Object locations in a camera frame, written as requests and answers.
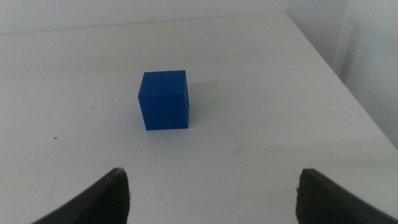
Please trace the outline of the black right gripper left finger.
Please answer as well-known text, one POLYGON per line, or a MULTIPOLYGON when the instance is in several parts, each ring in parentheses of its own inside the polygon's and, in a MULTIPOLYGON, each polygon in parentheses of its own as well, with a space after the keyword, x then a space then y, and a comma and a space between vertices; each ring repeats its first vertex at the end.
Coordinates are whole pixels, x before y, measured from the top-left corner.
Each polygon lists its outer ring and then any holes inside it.
POLYGON ((129 209, 130 192, 127 174, 122 168, 113 168, 82 193, 37 220, 36 223, 126 224, 129 209))

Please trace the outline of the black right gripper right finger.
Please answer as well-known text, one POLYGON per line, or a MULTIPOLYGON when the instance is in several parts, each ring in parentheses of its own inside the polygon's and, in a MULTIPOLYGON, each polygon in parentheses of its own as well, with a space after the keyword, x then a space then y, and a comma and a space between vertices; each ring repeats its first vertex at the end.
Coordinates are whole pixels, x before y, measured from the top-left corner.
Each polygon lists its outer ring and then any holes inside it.
POLYGON ((316 169, 304 169, 295 208, 300 224, 397 224, 397 219, 361 200, 316 169))

